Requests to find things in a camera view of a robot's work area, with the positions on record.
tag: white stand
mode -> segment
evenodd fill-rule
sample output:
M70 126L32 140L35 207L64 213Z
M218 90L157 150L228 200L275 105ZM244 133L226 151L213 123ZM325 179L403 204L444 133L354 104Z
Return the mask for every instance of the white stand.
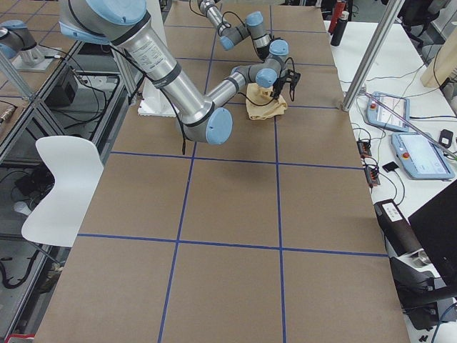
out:
M151 26L162 42L166 45L164 20L160 10L159 0L146 0L146 8L151 14ZM138 113L141 116L175 116L173 108L166 97L146 80L143 89L143 100Z

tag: black bottle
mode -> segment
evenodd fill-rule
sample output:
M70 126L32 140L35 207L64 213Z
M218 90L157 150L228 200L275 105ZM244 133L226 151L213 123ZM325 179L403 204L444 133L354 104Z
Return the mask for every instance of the black bottle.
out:
M338 21L336 22L335 30L333 31L333 36L331 37L330 44L333 46L340 45L341 38L343 38L344 29L346 28L346 24L348 23L349 12L343 11Z

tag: chair leg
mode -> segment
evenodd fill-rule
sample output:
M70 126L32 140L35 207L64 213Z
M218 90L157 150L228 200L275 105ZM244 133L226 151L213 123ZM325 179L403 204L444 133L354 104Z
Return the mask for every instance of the chair leg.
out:
M59 265L59 267L62 265L61 262L57 261L55 258L53 258L46 250L44 250L43 248L41 248L38 244L35 244L33 242L30 242L30 241L27 241L28 243L30 243L35 249L39 250L40 252L42 252L44 255L46 255L46 257L48 259L50 259L52 262L54 263L57 263Z

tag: light blue joint cap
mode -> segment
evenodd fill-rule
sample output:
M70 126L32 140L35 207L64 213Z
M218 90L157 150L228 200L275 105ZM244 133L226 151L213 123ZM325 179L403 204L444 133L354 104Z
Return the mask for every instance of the light blue joint cap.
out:
M263 16L260 11L253 12L246 17L246 24L255 27L263 23Z
M223 144L229 139L232 126L231 113L227 109L219 107L209 117L206 127L206 141L209 144Z
M263 68L256 75L256 83L263 88L273 86L278 74L271 68Z
M76 29L74 27L68 26L61 21L60 24L60 32L71 39L75 39L77 41L85 41L86 43L92 44L102 44L102 45L109 45L109 40L105 36L95 36L93 34L89 34L85 31L80 29Z
M233 44L233 42L230 40L230 38L228 38L226 36L222 36L219 39L219 41L221 42L222 47L224 48L224 50L233 49L233 47L235 46L235 44Z
M0 43L0 51L5 55L7 59L12 59L16 56L16 52L5 44Z
M4 23L1 23L0 26L6 28L6 29L26 29L27 25L22 20L8 20L5 21Z
M270 44L270 54L276 56L288 55L288 44L283 39L277 39Z
M134 25L146 14L146 0L86 0L101 18L118 25Z

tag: beige cloth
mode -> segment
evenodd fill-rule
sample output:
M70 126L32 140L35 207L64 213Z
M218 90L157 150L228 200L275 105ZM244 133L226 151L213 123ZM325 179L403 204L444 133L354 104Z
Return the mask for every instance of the beige cloth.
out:
M272 90L273 87L262 88L258 84L248 84L246 95L256 104L267 104L271 100L270 93ZM264 120L279 114L284 114L284 111L287 110L287 103L282 95L266 106L256 106L246 99L246 109L248 110L249 119Z

